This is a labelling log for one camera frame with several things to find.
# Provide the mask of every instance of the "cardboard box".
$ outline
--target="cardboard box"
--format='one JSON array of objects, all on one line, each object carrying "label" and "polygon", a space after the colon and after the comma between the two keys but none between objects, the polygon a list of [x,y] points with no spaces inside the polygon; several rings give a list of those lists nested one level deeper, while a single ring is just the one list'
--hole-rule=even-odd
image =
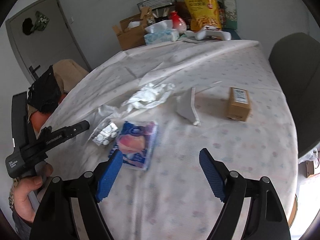
[{"label": "cardboard box", "polygon": [[251,112],[249,93],[247,90],[230,88],[226,117],[246,121]]},{"label": "cardboard box", "polygon": [[[112,27],[117,35],[122,50],[132,49],[146,44],[143,36],[147,34],[144,28],[147,27],[146,15],[149,10],[151,10],[151,8],[143,7],[141,14],[136,14],[120,21],[121,29],[117,25]],[[140,26],[129,29],[128,25],[133,21],[141,21],[141,24]]]},{"label": "cardboard box", "polygon": [[320,156],[315,161],[306,161],[307,178],[315,176],[320,173]]},{"label": "cardboard box", "polygon": [[222,2],[226,16],[225,27],[236,30],[238,27],[236,0],[222,0]]}]

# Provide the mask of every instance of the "white tablecloth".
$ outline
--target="white tablecloth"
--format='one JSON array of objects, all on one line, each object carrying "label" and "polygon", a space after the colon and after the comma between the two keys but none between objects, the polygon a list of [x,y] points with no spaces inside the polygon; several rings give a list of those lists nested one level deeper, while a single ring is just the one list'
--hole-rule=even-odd
[{"label": "white tablecloth", "polygon": [[[268,176],[289,216],[297,183],[297,136],[285,96],[256,41],[176,42],[120,52],[86,76],[45,126],[81,120],[90,130],[48,152],[54,175],[73,179],[108,159],[109,148],[87,141],[106,104],[119,107],[148,82],[174,83],[164,104],[131,117],[160,125],[148,171],[122,168],[99,207],[115,240],[206,239],[223,203],[215,198],[199,165],[206,147],[229,170],[245,178]],[[175,112],[176,95],[196,87],[201,126]],[[249,91],[247,122],[224,117],[229,87]],[[240,239],[249,199],[234,239]]]}]

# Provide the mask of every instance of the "white game controller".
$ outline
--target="white game controller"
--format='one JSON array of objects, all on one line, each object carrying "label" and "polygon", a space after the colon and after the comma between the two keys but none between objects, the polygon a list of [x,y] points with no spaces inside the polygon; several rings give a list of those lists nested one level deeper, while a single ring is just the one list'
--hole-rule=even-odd
[{"label": "white game controller", "polygon": [[231,33],[218,31],[216,27],[214,26],[204,26],[201,30],[199,30],[196,35],[195,39],[197,41],[203,40],[205,37],[219,37],[223,41],[230,41],[231,40]]}]

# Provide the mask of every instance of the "green box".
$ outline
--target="green box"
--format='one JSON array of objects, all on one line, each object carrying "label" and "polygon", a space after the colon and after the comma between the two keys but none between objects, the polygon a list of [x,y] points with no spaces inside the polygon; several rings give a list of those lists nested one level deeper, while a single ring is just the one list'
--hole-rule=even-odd
[{"label": "green box", "polygon": [[226,16],[226,28],[236,30],[237,24],[237,6],[236,0],[222,0],[225,16]]}]

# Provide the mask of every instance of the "bottle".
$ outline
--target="bottle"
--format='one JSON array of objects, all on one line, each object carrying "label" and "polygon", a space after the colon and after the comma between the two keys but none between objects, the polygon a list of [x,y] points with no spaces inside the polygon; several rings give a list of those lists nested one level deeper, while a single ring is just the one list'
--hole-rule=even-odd
[{"label": "bottle", "polygon": [[187,30],[185,21],[177,14],[176,11],[172,11],[170,13],[169,19],[172,20],[173,28],[177,29],[180,35]]},{"label": "bottle", "polygon": [[155,20],[155,18],[154,18],[154,16],[153,16],[153,14],[152,14],[151,11],[149,11],[149,12],[147,13],[146,18],[147,18],[147,24],[148,24],[148,26],[153,25],[153,24],[156,23],[156,20]]}]

